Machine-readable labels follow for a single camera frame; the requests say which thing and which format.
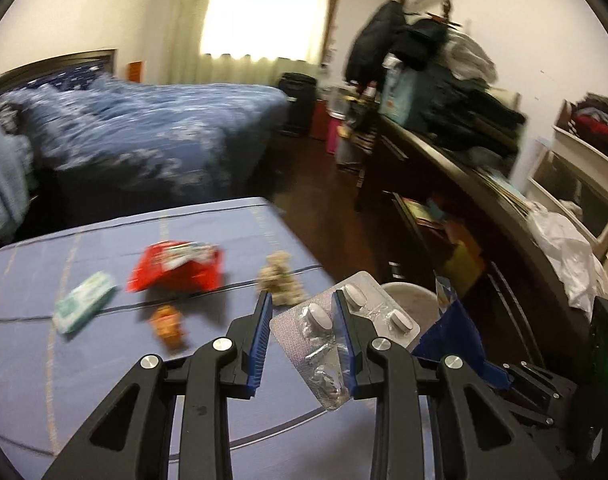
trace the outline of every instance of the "white pill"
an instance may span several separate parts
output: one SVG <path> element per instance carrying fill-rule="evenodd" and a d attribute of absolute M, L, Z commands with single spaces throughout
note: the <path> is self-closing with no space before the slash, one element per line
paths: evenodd
<path fill-rule="evenodd" d="M 411 332 L 413 329 L 413 321 L 409 318 L 405 312 L 402 312 L 396 308 L 390 315 L 391 321 L 397 325 L 397 327 L 404 333 Z"/>
<path fill-rule="evenodd" d="M 330 330 L 333 328 L 331 318 L 317 303 L 308 304 L 306 318 L 313 326 L 323 330 L 324 332 L 330 332 Z"/>
<path fill-rule="evenodd" d="M 366 306 L 366 296 L 363 292 L 352 283 L 347 283 L 342 287 L 344 295 L 349 303 L 355 310 L 360 310 Z"/>

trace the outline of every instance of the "wall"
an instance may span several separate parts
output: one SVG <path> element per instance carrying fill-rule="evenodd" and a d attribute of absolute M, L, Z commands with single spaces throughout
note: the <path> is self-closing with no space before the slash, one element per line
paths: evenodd
<path fill-rule="evenodd" d="M 0 73 L 53 56 L 116 48 L 116 73 L 143 59 L 151 0 L 15 0 L 0 22 Z"/>
<path fill-rule="evenodd" d="M 521 187 L 562 101 L 608 96 L 608 35 L 585 0 L 453 0 L 452 20 L 470 20 L 497 65 L 496 86 L 522 94 L 529 123 L 512 175 Z"/>
<path fill-rule="evenodd" d="M 337 0 L 332 38 L 336 52 L 329 64 L 328 84 L 344 81 L 344 68 L 351 53 L 353 41 L 368 23 L 378 7 L 387 0 Z"/>

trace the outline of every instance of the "blue duvet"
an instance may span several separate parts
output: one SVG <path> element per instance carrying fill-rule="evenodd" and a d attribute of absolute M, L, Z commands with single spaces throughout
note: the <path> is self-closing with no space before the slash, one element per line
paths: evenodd
<path fill-rule="evenodd" d="M 1 99 L 22 110 L 20 133 L 47 167 L 185 203 L 239 189 L 288 110 L 283 92 L 267 86 L 156 86 L 107 76 L 88 90 L 43 85 Z"/>

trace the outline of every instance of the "light blue towel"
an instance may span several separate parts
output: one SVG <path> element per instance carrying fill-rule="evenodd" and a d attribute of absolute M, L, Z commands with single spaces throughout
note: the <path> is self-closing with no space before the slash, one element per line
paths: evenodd
<path fill-rule="evenodd" d="M 31 149 L 24 136 L 5 135 L 0 128 L 0 241 L 7 242 L 28 209 L 25 175 L 30 170 Z"/>

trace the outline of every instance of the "pink container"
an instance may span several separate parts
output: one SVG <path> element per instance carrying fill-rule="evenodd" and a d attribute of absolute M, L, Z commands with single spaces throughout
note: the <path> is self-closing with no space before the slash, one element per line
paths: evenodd
<path fill-rule="evenodd" d="M 337 127 L 342 125 L 344 116 L 336 117 L 335 114 L 330 114 L 331 119 L 328 121 L 328 135 L 326 136 L 326 152 L 335 153 L 337 146 Z"/>

